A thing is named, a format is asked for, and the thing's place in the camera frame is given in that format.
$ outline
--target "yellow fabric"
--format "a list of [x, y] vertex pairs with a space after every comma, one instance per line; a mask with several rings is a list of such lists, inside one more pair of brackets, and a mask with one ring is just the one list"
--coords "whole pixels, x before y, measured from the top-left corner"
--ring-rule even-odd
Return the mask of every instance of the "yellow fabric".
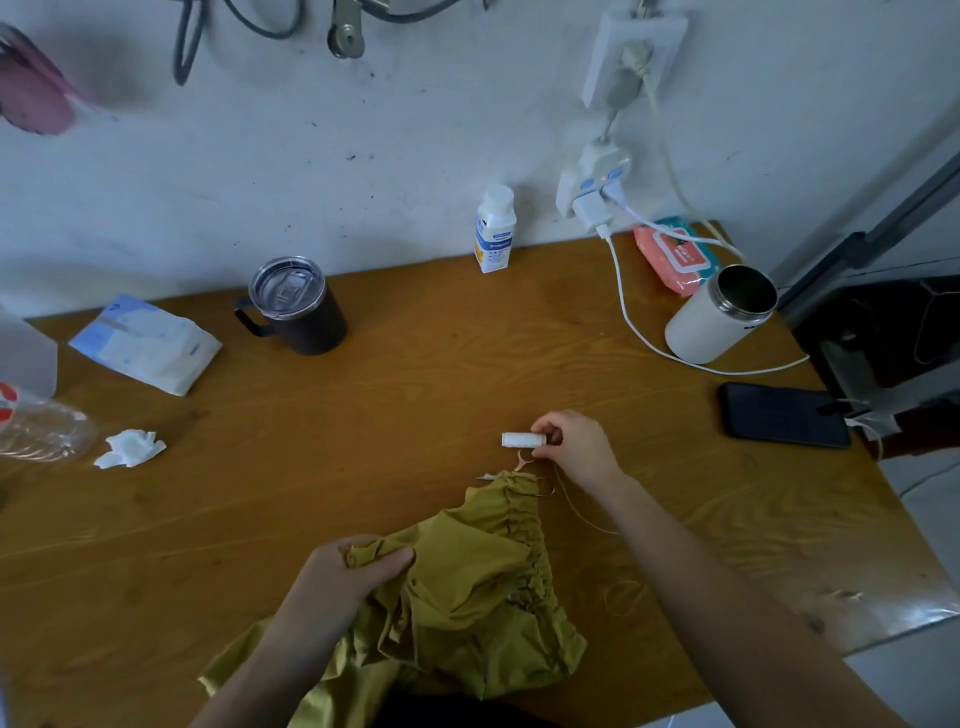
[[[367, 598], [290, 725], [365, 728], [391, 690], [493, 698], [571, 674], [587, 642], [554, 594], [537, 492], [533, 476], [501, 473], [469, 488], [460, 508], [352, 548], [350, 567], [406, 546], [417, 559]], [[250, 656], [267, 623], [207, 668], [201, 682], [211, 695]]]

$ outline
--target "smartphone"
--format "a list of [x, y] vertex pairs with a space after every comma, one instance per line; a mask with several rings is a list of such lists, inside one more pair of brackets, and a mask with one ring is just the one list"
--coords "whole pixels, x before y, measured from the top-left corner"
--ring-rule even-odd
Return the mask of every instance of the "smartphone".
[[851, 445], [843, 408], [829, 392], [729, 381], [717, 395], [731, 437], [820, 448]]

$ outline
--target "white thermos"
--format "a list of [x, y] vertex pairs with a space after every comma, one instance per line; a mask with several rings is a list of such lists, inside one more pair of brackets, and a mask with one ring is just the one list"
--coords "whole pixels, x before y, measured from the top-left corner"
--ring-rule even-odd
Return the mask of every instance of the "white thermos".
[[700, 286], [666, 325], [670, 351], [707, 364], [770, 318], [777, 286], [756, 268], [728, 265]]

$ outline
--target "spool of thread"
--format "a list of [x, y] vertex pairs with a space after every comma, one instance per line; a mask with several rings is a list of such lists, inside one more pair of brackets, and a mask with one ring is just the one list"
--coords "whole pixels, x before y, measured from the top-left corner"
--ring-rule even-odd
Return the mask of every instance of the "spool of thread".
[[510, 449], [533, 449], [546, 445], [546, 435], [536, 432], [504, 432], [500, 435], [500, 445]]

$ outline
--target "wooden tabletop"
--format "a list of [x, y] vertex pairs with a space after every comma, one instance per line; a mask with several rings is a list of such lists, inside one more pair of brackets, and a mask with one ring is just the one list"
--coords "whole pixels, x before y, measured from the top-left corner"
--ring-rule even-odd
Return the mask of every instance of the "wooden tabletop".
[[[634, 321], [663, 346], [682, 301], [629, 236], [617, 245]], [[61, 348], [59, 399], [105, 434], [155, 430], [169, 448], [131, 470], [94, 469], [105, 449], [77, 463], [0, 463], [0, 666], [13, 725], [185, 725], [204, 700], [194, 678], [273, 612], [314, 546], [459, 505], [475, 476], [516, 463], [500, 433], [554, 407], [598, 419], [627, 472], [839, 649], [960, 611], [859, 443], [721, 433], [724, 378], [634, 337], [601, 241], [517, 250], [486, 276], [460, 257], [331, 284], [350, 334], [319, 357], [250, 336], [231, 313], [235, 293], [164, 302], [224, 342], [182, 399]], [[92, 316], [38, 325], [66, 342]], [[800, 355], [774, 321], [717, 366]], [[822, 387], [809, 365], [750, 380]], [[619, 538], [559, 495], [540, 514], [560, 601], [589, 648], [574, 677], [516, 703], [570, 728], [628, 728], [709, 700]]]

